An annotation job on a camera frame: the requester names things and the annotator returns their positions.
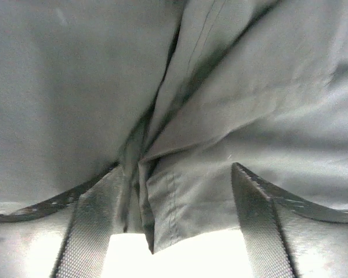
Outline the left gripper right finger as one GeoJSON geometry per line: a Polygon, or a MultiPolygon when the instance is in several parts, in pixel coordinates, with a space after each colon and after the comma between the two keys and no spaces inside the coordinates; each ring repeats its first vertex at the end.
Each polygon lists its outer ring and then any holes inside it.
{"type": "Polygon", "coordinates": [[[253,277],[348,277],[348,213],[310,202],[232,165],[253,277]]]}

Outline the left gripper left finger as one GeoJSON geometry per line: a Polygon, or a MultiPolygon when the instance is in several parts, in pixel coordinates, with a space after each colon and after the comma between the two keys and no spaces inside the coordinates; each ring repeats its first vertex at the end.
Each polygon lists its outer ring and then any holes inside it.
{"type": "Polygon", "coordinates": [[[101,277],[110,237],[124,227],[122,168],[92,185],[53,214],[0,222],[0,277],[101,277]]]}

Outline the black trousers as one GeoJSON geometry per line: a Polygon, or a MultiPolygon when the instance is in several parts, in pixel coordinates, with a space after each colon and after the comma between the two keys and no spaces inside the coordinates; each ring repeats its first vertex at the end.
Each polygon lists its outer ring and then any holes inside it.
{"type": "Polygon", "coordinates": [[[348,1],[0,1],[0,214],[120,163],[159,251],[235,162],[348,211],[348,1]]]}

